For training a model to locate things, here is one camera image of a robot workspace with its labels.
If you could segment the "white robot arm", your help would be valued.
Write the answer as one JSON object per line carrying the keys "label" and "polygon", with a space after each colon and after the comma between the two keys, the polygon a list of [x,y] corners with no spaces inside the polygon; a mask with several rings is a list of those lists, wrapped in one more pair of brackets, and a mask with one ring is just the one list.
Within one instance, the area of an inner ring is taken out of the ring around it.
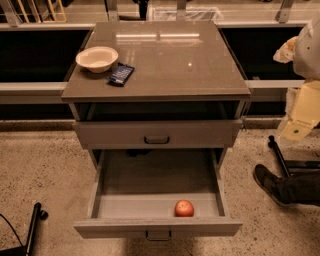
{"label": "white robot arm", "polygon": [[274,54],[280,63],[293,62],[293,70],[305,79],[287,91],[286,117],[278,129],[291,142],[301,141],[320,123],[320,13],[287,40]]}

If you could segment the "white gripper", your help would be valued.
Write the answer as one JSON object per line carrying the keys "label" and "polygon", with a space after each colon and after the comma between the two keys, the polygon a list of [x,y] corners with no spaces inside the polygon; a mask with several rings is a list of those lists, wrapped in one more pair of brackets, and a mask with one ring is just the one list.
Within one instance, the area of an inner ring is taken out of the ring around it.
{"label": "white gripper", "polygon": [[[273,60],[279,63],[291,62],[297,37],[288,39],[273,55]],[[304,139],[320,122],[320,81],[305,82],[296,92],[296,97],[290,119],[284,124],[280,135],[282,138],[299,142]]]}

